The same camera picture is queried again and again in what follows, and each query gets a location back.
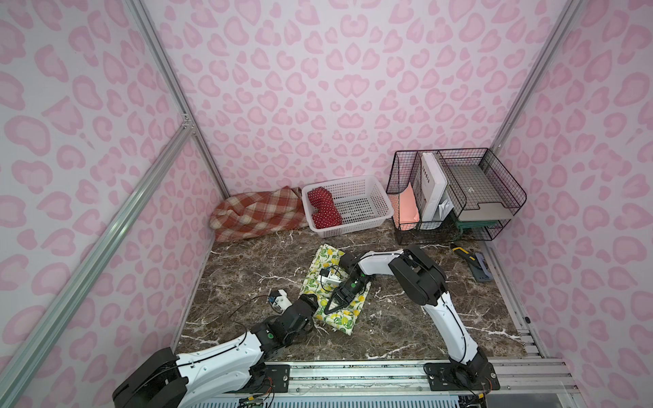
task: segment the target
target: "wire file organizer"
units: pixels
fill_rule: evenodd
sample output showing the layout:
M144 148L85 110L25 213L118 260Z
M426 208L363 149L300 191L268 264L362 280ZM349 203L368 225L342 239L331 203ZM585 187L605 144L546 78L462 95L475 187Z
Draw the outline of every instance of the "wire file organizer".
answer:
M399 194L408 184L415 200L422 197L422 153L431 153L447 177L453 209L442 221L420 220L400 223ZM394 208L395 236L399 244L450 242L455 240L491 241L526 203L526 192L501 161L486 148L444 150L400 150L395 152L386 193ZM475 217L488 206L500 219Z

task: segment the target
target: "lemon print cloth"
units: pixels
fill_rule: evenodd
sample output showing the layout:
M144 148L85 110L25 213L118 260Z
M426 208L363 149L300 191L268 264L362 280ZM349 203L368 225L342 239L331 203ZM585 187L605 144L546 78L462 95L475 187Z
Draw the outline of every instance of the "lemon print cloth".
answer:
M317 277L319 276L322 268L338 265L340 262L340 257L344 254L345 253L343 251L339 251L330 245L322 245L317 250L315 258L313 258L313 263L308 270L308 275L302 284L301 293L317 295L317 303L319 304L319 309L313 316L315 320L321 320L327 323L329 326L335 327L348 336L351 336L351 331L354 329L354 324L356 323L356 319L358 319L358 315L360 315L363 310L363 305L365 304L365 299L367 299L368 293L370 292L370 286L372 285L372 282L369 282L365 290L360 293L358 297L354 299L347 307L335 313L325 315L325 306L331 297L330 292L337 286L322 286L322 284L320 284L320 282L317 280ZM342 269L333 268L332 270L334 273L340 276L342 281L347 280L347 273Z

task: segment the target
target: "marble countertop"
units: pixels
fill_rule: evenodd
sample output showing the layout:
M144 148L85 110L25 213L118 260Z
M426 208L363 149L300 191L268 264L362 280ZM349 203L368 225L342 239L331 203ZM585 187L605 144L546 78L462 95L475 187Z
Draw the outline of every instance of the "marble countertop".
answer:
M270 289L285 289L291 300L299 290L317 248L328 243L355 255L394 251L392 222L381 227L322 239L308 228L283 231L244 241L217 243L201 277L177 353L212 347L239 336L274 314L266 299L242 302ZM478 251L473 242L464 247ZM488 356L520 357L524 347L494 282L477 283L467 265L448 245L422 245L447 274L453 303L472 338ZM404 360L447 358L442 337L420 306L391 276L377 276L351 336L333 332L322 322L305 340L283 350L275 360Z

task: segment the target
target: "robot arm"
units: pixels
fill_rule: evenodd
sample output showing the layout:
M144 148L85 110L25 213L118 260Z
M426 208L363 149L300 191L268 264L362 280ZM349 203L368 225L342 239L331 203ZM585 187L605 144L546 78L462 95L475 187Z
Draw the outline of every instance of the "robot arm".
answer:
M451 363L446 369L440 368L439 378L457 384L459 389L483 389L479 381L485 378L484 373L490 375L492 364L462 324L451 302L444 272L419 247L369 252L361 258L345 254L340 266L349 277L333 290L325 313L349 305L373 275L392 274L406 295L431 316L445 341ZM188 408L225 392L259 389L264 380L263 362L310 328L318 309L315 295L303 294L290 303L285 292L275 290L269 300L283 314L265 319L236 339L195 353L175 355L170 347L154 353L114 391L115 407ZM431 379L438 376L436 365L424 367Z
M290 303L283 290L270 293L283 314L265 319L241 336L195 353L174 355L170 347L147 359L114 391L116 408L188 408L207 398L263 384L263 362L312 328L315 295Z
M460 320L447 290L444 271L422 249L410 245L403 251L368 252L360 258L345 254L340 266L347 270L349 277L333 291L325 313L349 305L372 275L392 274L406 295L427 312L442 335L451 361L451 377L466 388L475 384L479 373L489 365L487 357Z

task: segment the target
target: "pink leopard print wall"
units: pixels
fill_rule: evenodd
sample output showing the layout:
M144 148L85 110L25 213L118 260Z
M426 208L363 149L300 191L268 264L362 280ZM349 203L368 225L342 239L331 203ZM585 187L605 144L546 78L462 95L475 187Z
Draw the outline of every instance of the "pink leopard print wall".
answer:
M231 193L489 146L563 0L150 0Z
M590 408L653 400L651 21L589 2L501 154L529 199L498 249Z
M0 370L180 124L120 0L0 4Z
M113 407L114 389L181 330L218 194L188 141L16 408Z

